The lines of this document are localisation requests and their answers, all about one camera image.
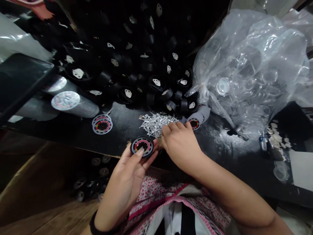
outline person's left hand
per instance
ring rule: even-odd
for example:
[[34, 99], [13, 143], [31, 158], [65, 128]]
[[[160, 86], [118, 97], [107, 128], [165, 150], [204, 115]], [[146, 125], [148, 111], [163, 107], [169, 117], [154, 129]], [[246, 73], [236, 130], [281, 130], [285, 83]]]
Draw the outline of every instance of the person's left hand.
[[112, 172], [95, 217], [95, 227], [99, 231], [116, 228], [136, 203], [146, 170], [158, 155], [158, 142], [155, 139], [153, 143], [154, 153], [150, 158], [143, 159], [143, 151], [138, 150], [131, 155], [130, 144], [127, 145]]

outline wrist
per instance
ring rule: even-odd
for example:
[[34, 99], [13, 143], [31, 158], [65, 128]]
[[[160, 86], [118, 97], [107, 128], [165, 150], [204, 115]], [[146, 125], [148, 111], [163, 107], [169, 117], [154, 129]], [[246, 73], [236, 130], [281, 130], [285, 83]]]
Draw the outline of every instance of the wrist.
[[95, 217], [95, 227], [99, 231], [107, 232], [110, 230], [116, 229], [125, 219], [127, 218], [129, 212], [124, 212], [123, 214], [112, 213], [113, 210], [101, 210], [98, 209], [98, 212]]

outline black table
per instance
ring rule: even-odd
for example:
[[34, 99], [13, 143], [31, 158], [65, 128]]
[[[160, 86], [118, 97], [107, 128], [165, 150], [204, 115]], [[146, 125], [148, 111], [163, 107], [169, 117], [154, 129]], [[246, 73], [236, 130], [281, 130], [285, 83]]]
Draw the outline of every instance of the black table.
[[[6, 127], [13, 131], [77, 148], [120, 156], [128, 141], [137, 136], [146, 135], [144, 129], [139, 129], [142, 120], [138, 119], [139, 115], [144, 114], [151, 115], [149, 111], [128, 109], [122, 104], [113, 103], [113, 110], [110, 114], [113, 128], [106, 135], [97, 135], [93, 132], [92, 118], [81, 119], [66, 113], [61, 113], [55, 119], [45, 122], [24, 118], [17, 123], [8, 123]], [[229, 128], [225, 119], [211, 113], [209, 120], [195, 131], [199, 145], [208, 157], [250, 185], [262, 196], [313, 208], [313, 192], [292, 184], [281, 183], [273, 174], [274, 161], [264, 158], [259, 141], [245, 141], [237, 135], [229, 136], [227, 134]], [[166, 153], [159, 155], [153, 166], [178, 170]]]

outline plastic bag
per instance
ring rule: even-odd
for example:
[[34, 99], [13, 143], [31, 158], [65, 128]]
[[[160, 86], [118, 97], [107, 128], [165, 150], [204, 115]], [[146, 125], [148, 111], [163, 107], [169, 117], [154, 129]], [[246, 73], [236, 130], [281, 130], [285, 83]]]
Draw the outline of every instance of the plastic bag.
[[299, 30], [307, 39], [307, 46], [313, 46], [313, 15], [306, 9], [296, 11], [291, 9], [282, 19], [288, 27]]
[[16, 24], [0, 13], [0, 63], [15, 53], [48, 62], [52, 54]]
[[301, 32], [276, 17], [232, 9], [199, 50], [186, 96], [198, 91], [199, 103], [257, 139], [307, 76], [306, 45]]
[[313, 58], [309, 60], [308, 75], [297, 85], [292, 100], [304, 108], [313, 107]]

